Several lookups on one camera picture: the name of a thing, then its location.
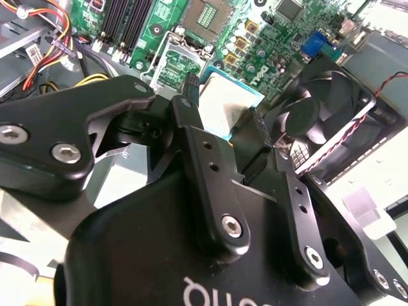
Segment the ram slot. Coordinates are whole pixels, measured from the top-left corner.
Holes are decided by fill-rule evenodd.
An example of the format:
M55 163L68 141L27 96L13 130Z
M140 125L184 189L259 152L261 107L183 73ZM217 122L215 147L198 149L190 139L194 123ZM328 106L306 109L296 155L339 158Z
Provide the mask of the ram slot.
M152 3L153 0L136 0L121 39L125 52L131 52L135 48Z
M105 34L106 40L114 41L117 38L128 4L129 0L111 1L102 26L102 32Z

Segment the wire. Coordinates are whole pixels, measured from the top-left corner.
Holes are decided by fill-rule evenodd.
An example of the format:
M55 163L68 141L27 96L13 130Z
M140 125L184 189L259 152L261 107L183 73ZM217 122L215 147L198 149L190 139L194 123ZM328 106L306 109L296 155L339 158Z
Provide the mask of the wire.
M408 72L404 72L404 71L398 71L397 73L395 73L394 75L391 75L387 80L385 80L381 86L378 88L377 92L375 93L375 97L379 97L379 95L381 94L381 92L383 91L384 87L386 87L392 80L394 80L395 78L406 78L408 77ZM324 160L326 157L328 157L335 149L337 149L342 143L344 143L357 129L358 127L361 125L361 123L363 123L363 121L367 118L367 114L365 114L364 116L362 116L360 119L358 119L348 130L347 132L343 135L343 137L336 142L330 149L327 150L327 152L325 152L317 161L315 161L310 167L308 167L306 170L304 170L303 172L301 172L300 175L303 175L309 171L311 171L311 169L315 168L322 160Z
M59 91L59 88L57 84L55 84L53 81L49 81L47 83L41 84L39 86L40 88L40 93L45 94L48 92L48 88L51 88L53 91Z
M115 74L110 71L108 68L108 65L106 65L106 61L102 59L98 54L93 52L90 49L87 49L86 46L82 45L82 43L79 41L79 39L74 39L73 40L74 46L77 50L81 51L85 56L90 58L92 61L94 61L102 70L105 72L110 78L115 77Z
M61 41L63 45L65 45L66 47L68 47L69 45L70 49L73 49L73 42L71 40L72 26L71 26L71 20L69 19L68 14L54 0L43 0L43 1L56 7L61 13L59 13L56 10L51 10L49 8L38 8L38 9L33 8L28 13L28 15L30 17L42 18L49 26L58 30L60 32L60 35L57 37L56 41ZM6 2L5 0L0 0L0 3L8 10L14 13L17 13L18 7ZM60 30L57 27L57 25L55 25L46 16L44 16L44 14L46 13L55 15L62 22L63 30ZM37 65L35 65L34 68L31 70L29 76L24 82L23 91L27 90L28 88L30 88L30 86L32 86L33 80L36 77L38 72L42 71L46 67L57 64L63 56L64 56L64 53L60 50L55 50L55 46L52 45L49 48L48 52L45 54L44 58L42 58L42 60Z
M77 83L74 87L87 85L87 84L97 82L97 81L105 81L105 80L108 80L108 79L109 78L106 75L102 74L102 73L95 73L93 75L90 75L90 76L84 78L82 81Z

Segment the cooling fan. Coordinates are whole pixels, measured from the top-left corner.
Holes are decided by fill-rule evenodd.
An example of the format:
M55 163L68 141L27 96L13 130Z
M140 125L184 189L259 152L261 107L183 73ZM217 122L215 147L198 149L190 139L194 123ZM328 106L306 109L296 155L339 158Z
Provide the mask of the cooling fan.
M366 88L322 57L306 66L282 93L277 106L265 115L265 124L275 144L284 140L291 147L300 173L308 168L310 157L320 158L374 105Z

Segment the black bracket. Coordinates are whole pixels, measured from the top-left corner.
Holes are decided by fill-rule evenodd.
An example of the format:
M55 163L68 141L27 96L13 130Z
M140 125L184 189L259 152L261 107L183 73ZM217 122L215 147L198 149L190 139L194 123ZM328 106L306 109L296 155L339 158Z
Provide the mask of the black bracket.
M362 302L370 305L386 296L407 302L408 285L366 236L346 206L329 199L328 186L323 179L311 174L304 179L318 205L315 209L319 212L321 232L326 235L323 238L335 238L339 242L346 281Z
M0 105L0 125L27 133L27 140L18 145L0 143L0 186L49 200L76 198L112 119L128 110L146 109L154 98L141 80L120 76ZM53 158L58 144L76 148L80 159L62 163Z

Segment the black connector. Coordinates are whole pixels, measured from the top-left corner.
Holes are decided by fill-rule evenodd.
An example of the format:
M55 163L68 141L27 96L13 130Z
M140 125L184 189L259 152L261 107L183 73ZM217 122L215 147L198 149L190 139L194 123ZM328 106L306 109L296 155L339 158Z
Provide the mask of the black connector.
M135 48L152 4L153 0L139 0L135 2L121 39L121 42L124 44L123 49L125 53L130 53Z

